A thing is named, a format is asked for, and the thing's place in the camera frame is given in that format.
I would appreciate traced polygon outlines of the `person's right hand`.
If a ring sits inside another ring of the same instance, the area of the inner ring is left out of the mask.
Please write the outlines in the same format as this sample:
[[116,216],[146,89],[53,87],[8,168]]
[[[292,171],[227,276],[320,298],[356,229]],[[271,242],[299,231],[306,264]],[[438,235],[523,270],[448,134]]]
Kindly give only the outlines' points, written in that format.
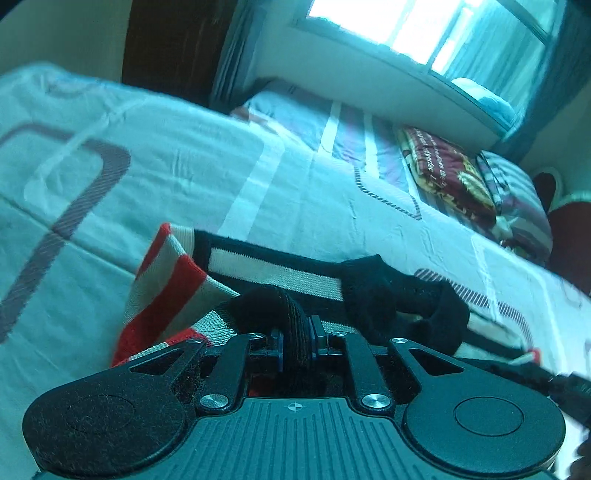
[[578,458],[569,467],[569,480],[591,480],[591,438],[577,449]]

